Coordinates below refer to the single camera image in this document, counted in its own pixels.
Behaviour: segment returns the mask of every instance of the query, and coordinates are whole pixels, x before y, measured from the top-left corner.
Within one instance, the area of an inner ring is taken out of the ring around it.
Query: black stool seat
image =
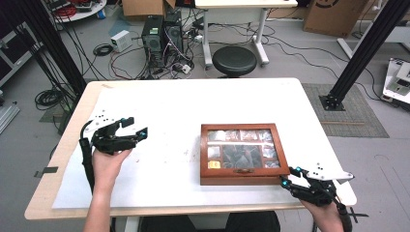
[[[238,77],[252,72],[257,64],[255,55],[241,46],[225,46],[214,53],[212,63],[228,77]]]

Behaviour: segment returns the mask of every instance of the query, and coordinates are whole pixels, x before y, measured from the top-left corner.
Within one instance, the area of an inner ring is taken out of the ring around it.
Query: floor mat
[[[328,95],[334,85],[302,85],[323,130],[328,136],[389,137],[356,85],[350,89],[342,102],[346,111],[326,111],[323,109],[319,96]]]

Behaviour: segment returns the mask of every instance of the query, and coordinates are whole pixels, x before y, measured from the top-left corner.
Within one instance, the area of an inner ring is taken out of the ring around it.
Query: cardboard box
[[[312,0],[304,31],[346,38],[368,0]]]
[[[176,0],[123,0],[125,16],[165,15],[168,7],[175,8]]]

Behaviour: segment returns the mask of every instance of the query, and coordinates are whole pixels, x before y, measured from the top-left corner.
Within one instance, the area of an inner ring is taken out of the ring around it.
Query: floor
[[[131,21],[128,24],[117,20],[121,12],[108,11],[107,18],[100,20],[94,17],[72,22],[78,38],[90,60],[94,58],[93,49],[98,44],[110,43],[108,30],[116,26],[126,26],[130,31],[140,34],[142,23]],[[334,84],[337,78],[330,70],[317,68],[307,63],[301,55],[286,55],[300,53],[314,65],[326,66],[336,75],[340,75],[346,62],[337,59],[328,52],[312,49],[296,49],[297,47],[318,47],[333,52],[343,60],[347,60],[335,37],[303,32],[303,22],[300,20],[273,20],[267,25],[275,29],[265,45],[271,63],[264,68],[257,67],[254,72],[243,76],[253,77],[297,77],[303,83]],[[273,32],[267,28],[265,33]],[[73,49],[73,43],[65,32],[61,32],[63,41],[72,53],[79,66],[78,53]],[[234,30],[215,28],[211,40],[225,43],[243,42],[247,38],[239,36]],[[348,38],[348,43],[354,46],[355,38]],[[221,44],[213,43],[212,52]],[[221,73],[211,68],[205,70],[200,46],[193,49],[195,68],[191,74],[180,74],[181,78],[215,78]],[[385,43],[371,60],[367,68],[374,76],[374,90],[381,94],[386,77],[389,59],[396,57],[410,60],[409,52],[397,43]],[[109,57],[98,57],[94,66],[109,79]],[[118,67],[136,75],[145,62],[142,51],[128,53],[117,61]],[[86,79],[96,79],[91,72],[84,75]],[[364,72],[358,82],[365,85],[367,92],[374,98],[371,91],[372,78]],[[52,123],[40,123],[44,112],[36,109],[34,98],[51,85],[36,61],[31,59],[4,86],[6,103],[17,102],[21,111],[11,124],[0,135],[0,224],[1,231],[80,231],[84,220],[51,220],[29,221],[24,218],[24,211],[36,189],[39,178],[36,171],[47,166],[50,153],[57,145],[60,135]],[[356,179],[350,182],[355,191],[358,203],[354,206],[357,214],[367,214],[368,217],[358,217],[358,223],[353,222],[355,231],[408,231],[410,227],[410,114],[402,108],[395,108],[383,101],[373,101],[363,92],[367,102],[382,123],[390,138],[356,138],[329,137],[337,157],[346,171],[352,172]],[[198,228],[218,227],[224,224],[226,215],[194,217]],[[282,231],[310,231],[311,216],[306,210],[278,211]],[[118,231],[124,230],[125,219],[118,219]]]

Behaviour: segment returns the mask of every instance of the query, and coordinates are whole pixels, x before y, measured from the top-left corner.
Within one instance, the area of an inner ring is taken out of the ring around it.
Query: desktop computer
[[[148,15],[142,29],[141,38],[151,68],[163,68],[166,64],[164,57],[166,43],[164,42],[162,24],[162,15]]]
[[[171,43],[169,51],[178,50],[184,53],[184,41],[182,40],[181,11],[169,11],[163,20],[165,41]]]

